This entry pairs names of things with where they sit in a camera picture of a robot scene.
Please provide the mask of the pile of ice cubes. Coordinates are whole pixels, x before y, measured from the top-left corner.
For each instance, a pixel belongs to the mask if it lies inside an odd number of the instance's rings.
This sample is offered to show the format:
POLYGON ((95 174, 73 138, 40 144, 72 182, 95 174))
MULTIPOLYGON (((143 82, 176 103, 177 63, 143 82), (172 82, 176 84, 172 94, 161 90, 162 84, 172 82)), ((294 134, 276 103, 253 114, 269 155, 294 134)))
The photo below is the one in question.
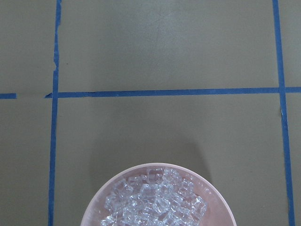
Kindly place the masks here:
POLYGON ((173 168, 147 168, 146 174, 123 178, 105 199, 102 226, 198 226, 207 202, 194 183, 173 168))

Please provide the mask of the pink bowl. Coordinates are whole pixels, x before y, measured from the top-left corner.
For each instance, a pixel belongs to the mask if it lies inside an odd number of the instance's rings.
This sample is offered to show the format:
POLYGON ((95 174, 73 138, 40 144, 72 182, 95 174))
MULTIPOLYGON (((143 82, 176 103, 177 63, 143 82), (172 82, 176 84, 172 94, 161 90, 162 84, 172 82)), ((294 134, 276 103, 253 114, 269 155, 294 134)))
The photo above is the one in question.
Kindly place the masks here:
POLYGON ((105 183, 83 226, 234 226, 221 194, 197 173, 167 163, 129 168, 105 183))

